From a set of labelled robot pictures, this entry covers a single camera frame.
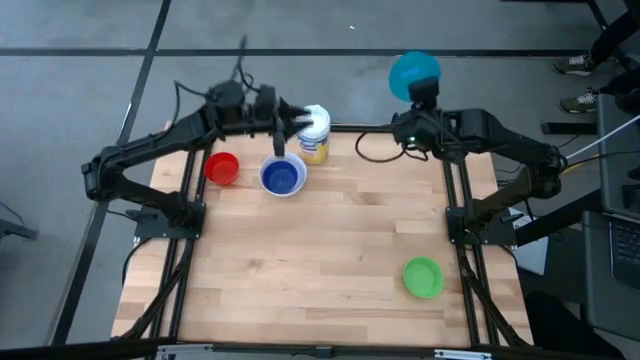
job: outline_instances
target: yellow label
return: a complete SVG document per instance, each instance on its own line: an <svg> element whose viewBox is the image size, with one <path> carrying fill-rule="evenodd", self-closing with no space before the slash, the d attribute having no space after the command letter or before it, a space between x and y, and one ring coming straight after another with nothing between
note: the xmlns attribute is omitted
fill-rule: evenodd
<svg viewBox="0 0 640 360"><path fill-rule="evenodd" d="M300 146L300 157L307 164L315 165L325 162L329 156L329 140L325 140L321 143L314 143L313 146L309 146L306 143Z"/></svg>

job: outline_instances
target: red cup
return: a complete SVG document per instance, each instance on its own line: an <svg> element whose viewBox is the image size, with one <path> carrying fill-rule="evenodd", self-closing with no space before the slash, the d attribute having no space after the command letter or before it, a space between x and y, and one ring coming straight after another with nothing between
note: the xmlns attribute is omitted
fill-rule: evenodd
<svg viewBox="0 0 640 360"><path fill-rule="evenodd" d="M213 154L204 164L207 179L218 185L231 185L238 178L238 158L227 152Z"/></svg>

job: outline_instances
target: sneaker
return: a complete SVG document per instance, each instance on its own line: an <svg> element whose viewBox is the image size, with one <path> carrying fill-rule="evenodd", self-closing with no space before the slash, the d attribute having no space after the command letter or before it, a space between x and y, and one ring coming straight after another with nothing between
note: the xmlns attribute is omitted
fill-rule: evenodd
<svg viewBox="0 0 640 360"><path fill-rule="evenodd" d="M587 88L587 92L575 98L560 101L560 108L570 114L584 114L596 111L596 96L598 92Z"/></svg>
<svg viewBox="0 0 640 360"><path fill-rule="evenodd" d="M553 70L563 75L589 76L594 69L595 67L591 59L589 59L589 55L560 59L553 64Z"/></svg>

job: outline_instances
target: wooden tabletop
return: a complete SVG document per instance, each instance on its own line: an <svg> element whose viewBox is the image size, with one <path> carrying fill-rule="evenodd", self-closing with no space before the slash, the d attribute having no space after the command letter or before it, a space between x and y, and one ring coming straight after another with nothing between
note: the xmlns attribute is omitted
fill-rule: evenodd
<svg viewBox="0 0 640 360"><path fill-rule="evenodd" d="M273 151L270 138L216 142L214 151L236 154L241 170L231 187L207 183L205 229L195 247L181 340L469 346L455 250L444 222L442 163L407 157L369 163L354 151L356 136L332 133L329 159L309 165L301 192L282 199L266 193L258 180L261 162ZM369 134L361 145L373 158L399 150L390 134ZM297 151L295 141L288 149ZM178 190L185 160L186 153L176 153L156 161L151 186ZM488 154L470 155L467 166L475 197L496 190ZM128 330L155 296L167 243L152 240L131 259L113 335ZM493 300L531 342L513 259L498 247L483 250ZM403 285L403 266L416 256L442 268L444 290L434 299L415 298ZM486 342L482 308L475 302Z"/></svg>

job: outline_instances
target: green cup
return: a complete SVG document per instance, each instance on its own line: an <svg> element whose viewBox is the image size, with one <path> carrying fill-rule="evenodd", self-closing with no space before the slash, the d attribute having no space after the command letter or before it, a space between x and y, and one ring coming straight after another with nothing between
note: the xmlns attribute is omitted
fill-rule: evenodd
<svg viewBox="0 0 640 360"><path fill-rule="evenodd" d="M414 296L431 299L442 291L444 277L438 264L426 257L411 259L404 266L404 285Z"/></svg>

